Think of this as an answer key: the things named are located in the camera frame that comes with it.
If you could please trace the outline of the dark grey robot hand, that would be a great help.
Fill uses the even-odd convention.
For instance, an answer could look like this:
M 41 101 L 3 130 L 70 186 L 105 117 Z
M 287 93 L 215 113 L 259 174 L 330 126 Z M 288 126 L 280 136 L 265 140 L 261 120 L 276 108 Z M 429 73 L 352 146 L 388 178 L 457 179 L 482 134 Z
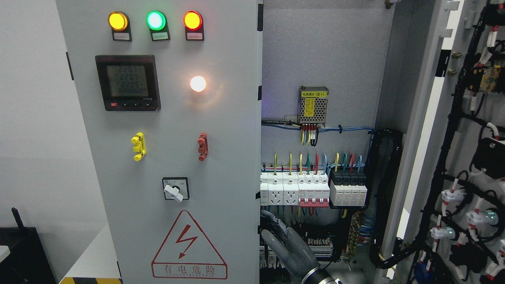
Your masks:
M 296 277 L 304 277 L 311 269 L 320 268 L 310 247 L 295 230 L 266 210 L 262 210 L 260 214 L 273 226 L 271 230 L 262 230 L 263 240 L 290 273 Z

